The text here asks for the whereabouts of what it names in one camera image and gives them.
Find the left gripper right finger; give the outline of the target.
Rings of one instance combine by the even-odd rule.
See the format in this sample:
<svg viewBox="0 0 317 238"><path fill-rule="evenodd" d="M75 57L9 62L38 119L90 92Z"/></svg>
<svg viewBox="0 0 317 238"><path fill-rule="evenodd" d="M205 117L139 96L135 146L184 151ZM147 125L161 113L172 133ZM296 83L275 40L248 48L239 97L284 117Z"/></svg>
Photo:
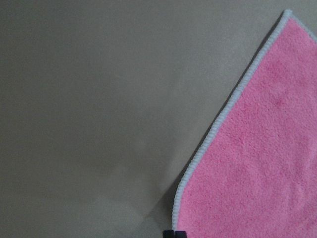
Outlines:
<svg viewBox="0 0 317 238"><path fill-rule="evenodd" d="M175 238L187 238L185 231L175 231Z"/></svg>

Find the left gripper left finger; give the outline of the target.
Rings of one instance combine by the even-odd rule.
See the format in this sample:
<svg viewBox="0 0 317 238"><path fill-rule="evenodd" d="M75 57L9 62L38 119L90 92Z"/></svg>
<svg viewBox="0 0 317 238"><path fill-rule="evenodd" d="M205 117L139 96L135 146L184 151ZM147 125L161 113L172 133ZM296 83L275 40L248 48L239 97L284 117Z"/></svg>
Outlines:
<svg viewBox="0 0 317 238"><path fill-rule="evenodd" d="M163 238L175 238L175 232L174 230L164 230L162 232Z"/></svg>

